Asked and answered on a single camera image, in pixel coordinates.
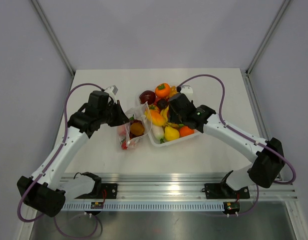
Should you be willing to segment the purple grape bunch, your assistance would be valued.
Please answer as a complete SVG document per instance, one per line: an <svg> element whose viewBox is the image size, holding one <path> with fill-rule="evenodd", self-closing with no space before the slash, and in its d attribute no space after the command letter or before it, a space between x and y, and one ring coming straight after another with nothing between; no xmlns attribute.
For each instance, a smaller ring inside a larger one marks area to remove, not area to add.
<svg viewBox="0 0 308 240"><path fill-rule="evenodd" d="M130 121L130 125L134 124L134 123L139 123L142 124L142 121L138 120L138 119L133 119Z"/></svg>

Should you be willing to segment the brown kiwi fruit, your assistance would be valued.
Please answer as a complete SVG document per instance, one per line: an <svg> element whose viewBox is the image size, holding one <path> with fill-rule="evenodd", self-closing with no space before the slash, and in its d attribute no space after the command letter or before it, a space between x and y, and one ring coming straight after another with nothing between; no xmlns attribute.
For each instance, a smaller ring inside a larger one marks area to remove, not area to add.
<svg viewBox="0 0 308 240"><path fill-rule="evenodd" d="M134 123L130 126L130 132L136 137L139 137L144 134L145 128L142 124Z"/></svg>

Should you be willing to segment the clear zip top bag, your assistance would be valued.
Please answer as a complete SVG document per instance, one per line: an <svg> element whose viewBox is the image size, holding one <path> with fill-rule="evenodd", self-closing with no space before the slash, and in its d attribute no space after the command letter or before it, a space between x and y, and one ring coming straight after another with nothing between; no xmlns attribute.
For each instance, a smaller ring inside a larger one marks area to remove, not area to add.
<svg viewBox="0 0 308 240"><path fill-rule="evenodd" d="M129 121L117 127L117 135L122 150L135 148L152 129L152 122L146 116L147 103L129 109L125 114Z"/></svg>

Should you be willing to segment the yellow lemon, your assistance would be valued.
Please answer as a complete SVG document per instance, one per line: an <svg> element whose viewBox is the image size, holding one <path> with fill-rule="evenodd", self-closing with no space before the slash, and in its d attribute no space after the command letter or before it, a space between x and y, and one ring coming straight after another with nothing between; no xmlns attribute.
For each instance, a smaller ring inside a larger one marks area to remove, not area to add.
<svg viewBox="0 0 308 240"><path fill-rule="evenodd" d="M180 133L177 129L170 127L170 126L166 126L164 129L164 138L170 142L173 140L177 140L180 137Z"/></svg>

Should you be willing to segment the white plastic food tray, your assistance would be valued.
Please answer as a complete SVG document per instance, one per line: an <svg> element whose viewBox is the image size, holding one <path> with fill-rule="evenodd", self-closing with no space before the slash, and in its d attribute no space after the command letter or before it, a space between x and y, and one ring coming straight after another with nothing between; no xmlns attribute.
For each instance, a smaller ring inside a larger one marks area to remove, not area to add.
<svg viewBox="0 0 308 240"><path fill-rule="evenodd" d="M171 84L171 83L168 83L168 85L169 85L170 87L176 86L175 84ZM155 92L155 88L146 89L146 90ZM166 98L159 98L159 97L156 96L156 100L155 100L155 102L154 102L152 105L156 105L156 102L157 102L159 99L166 99L166 100L168 101L169 98L168 98L168 97L166 97ZM180 129L181 127L183 127L184 125L183 125L182 123L181 123L181 124L177 124L177 123L171 123L170 121L168 121L168 122L166 122L166 124L165 124L164 126L162 126L162 128L165 129L166 126L170 126L170 127L175 128L175 129L177 129L177 130L179 131L179 129ZM197 130L194 130L194 131L195 131L194 134L188 135L188 136L186 136L186 137L179 137L178 139L173 140L173 141L167 141L167 140L164 138L164 142L159 142L158 140L156 140L155 137L154 137L154 135L153 135L153 133L152 133L152 130L148 133L148 135L149 135L150 141L152 142L152 144L153 144L154 146L156 146L156 147L163 147L163 146L168 146L168 145L172 145L172 144L178 144L178 143L180 143L180 142L183 142L183 141L185 141L185 140L188 140L188 139L193 138L193 137L195 137L195 136L198 136L198 135L200 134L200 132L198 132Z"/></svg>

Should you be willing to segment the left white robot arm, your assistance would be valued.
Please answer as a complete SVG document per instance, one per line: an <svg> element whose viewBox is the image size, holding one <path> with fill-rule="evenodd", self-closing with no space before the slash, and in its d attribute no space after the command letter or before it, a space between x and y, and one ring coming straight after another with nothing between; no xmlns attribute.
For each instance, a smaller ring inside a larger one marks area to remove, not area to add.
<svg viewBox="0 0 308 240"><path fill-rule="evenodd" d="M101 195L101 178L94 174L88 173L82 180L72 179L68 183L61 183L60 180L80 148L102 125L115 127L129 122L116 99L116 93L117 87L114 85L93 91L88 102L70 118L65 118L64 137L47 159L30 177L20 177L17 182L21 195L17 207L20 220L23 219L23 204L54 217L67 201L84 194L91 199Z"/></svg>

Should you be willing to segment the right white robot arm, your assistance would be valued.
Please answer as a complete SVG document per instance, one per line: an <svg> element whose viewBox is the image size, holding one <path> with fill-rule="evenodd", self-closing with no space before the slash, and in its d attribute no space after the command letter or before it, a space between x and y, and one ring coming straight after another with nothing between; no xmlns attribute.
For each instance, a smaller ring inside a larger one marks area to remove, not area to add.
<svg viewBox="0 0 308 240"><path fill-rule="evenodd" d="M278 139L266 140L231 130L229 125L221 122L215 110L206 105L195 107L183 93L174 95L168 103L173 120L221 140L250 161L247 167L229 171L219 183L206 184L207 199L244 199L246 187L258 185L269 188L284 167L282 143Z"/></svg>

